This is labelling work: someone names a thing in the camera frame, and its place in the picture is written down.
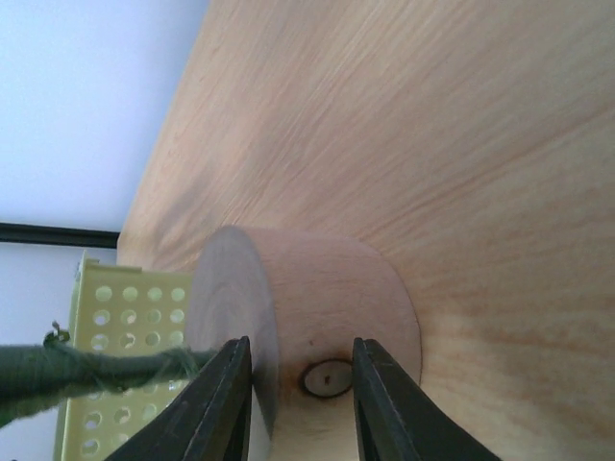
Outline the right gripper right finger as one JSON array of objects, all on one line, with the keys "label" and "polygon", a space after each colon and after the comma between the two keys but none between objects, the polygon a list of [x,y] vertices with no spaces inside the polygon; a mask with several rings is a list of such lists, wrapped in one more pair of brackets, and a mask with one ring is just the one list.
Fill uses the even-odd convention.
[{"label": "right gripper right finger", "polygon": [[376,340],[354,340],[353,388],[361,460],[499,458],[440,410]]}]

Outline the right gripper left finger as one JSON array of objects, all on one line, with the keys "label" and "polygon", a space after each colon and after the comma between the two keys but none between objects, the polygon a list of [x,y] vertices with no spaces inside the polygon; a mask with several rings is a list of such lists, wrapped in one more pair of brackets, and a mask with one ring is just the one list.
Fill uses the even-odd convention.
[{"label": "right gripper left finger", "polygon": [[246,461],[252,413],[247,336],[228,341],[158,416],[108,461]]}]

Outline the light green plastic basket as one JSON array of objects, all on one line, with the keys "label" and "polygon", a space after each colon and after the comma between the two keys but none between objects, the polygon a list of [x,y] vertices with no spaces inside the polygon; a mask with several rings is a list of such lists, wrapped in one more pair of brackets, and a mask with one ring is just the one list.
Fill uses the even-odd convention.
[{"label": "light green plastic basket", "polygon": [[[101,263],[84,255],[77,270],[68,330],[83,352],[141,356],[179,347],[192,276]],[[103,460],[153,420],[181,390],[182,381],[123,394],[95,393],[65,401],[59,410],[54,459]]]}]

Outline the small green christmas tree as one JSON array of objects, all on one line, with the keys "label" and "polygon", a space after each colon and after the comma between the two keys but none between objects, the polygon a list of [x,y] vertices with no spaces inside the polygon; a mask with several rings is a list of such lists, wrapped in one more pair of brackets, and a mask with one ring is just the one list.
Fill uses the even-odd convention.
[{"label": "small green christmas tree", "polygon": [[75,350],[61,330],[41,346],[6,346],[1,421],[89,393],[170,380],[186,387],[228,341],[243,336],[252,361],[248,459],[356,456],[357,338],[380,341],[408,375],[421,375],[415,311],[377,251],[350,238],[226,226],[199,258],[183,346],[120,358]]}]

